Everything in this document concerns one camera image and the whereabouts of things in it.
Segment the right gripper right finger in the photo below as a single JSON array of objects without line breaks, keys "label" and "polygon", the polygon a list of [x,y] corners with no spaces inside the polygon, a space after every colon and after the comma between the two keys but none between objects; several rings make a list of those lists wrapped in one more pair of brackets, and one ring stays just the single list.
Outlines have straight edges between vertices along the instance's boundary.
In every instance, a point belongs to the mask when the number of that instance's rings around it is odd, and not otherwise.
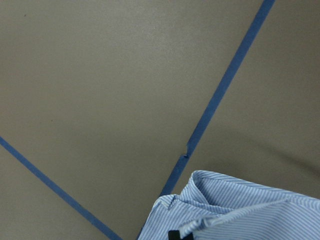
[{"label": "right gripper right finger", "polygon": [[187,236],[185,236],[183,240],[193,240],[193,233],[190,233]]}]

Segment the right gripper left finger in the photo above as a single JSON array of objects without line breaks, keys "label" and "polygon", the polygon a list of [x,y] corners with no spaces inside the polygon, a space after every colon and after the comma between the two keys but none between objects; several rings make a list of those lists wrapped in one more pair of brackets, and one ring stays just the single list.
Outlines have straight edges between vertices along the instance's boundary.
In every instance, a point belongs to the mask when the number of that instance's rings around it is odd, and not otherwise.
[{"label": "right gripper left finger", "polygon": [[168,232],[168,240],[180,240],[180,231],[179,230],[170,230]]}]

